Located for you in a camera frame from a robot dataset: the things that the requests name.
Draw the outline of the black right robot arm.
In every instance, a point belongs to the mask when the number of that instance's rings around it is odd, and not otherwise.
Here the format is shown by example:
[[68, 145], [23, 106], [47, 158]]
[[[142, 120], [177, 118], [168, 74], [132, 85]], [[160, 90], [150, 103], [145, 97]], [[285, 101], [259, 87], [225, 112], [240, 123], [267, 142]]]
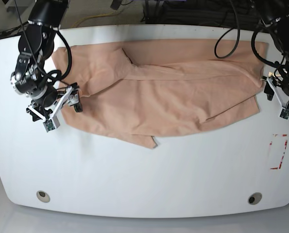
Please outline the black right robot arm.
[[[50, 107], [62, 94], [54, 84], [64, 80], [71, 71], [71, 48], [59, 29], [67, 11], [67, 0], [37, 0], [18, 42], [19, 56], [11, 75], [11, 85], [18, 94], [27, 94], [49, 118]], [[44, 63], [54, 51], [54, 38], [59, 36], [67, 50], [65, 72], [45, 72]]]

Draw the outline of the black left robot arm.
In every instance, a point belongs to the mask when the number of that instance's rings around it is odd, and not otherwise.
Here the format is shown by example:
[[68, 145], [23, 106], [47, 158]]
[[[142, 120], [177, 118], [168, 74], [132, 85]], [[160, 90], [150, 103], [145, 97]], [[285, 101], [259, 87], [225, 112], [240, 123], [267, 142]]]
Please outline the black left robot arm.
[[253, 53], [260, 61], [275, 68], [281, 80], [276, 77], [274, 84], [289, 97], [289, 0], [253, 0], [251, 5], [260, 20], [260, 24], [254, 31], [252, 42], [255, 42], [258, 32], [266, 30], [285, 63], [267, 61], [261, 58], [256, 50], [253, 50]]

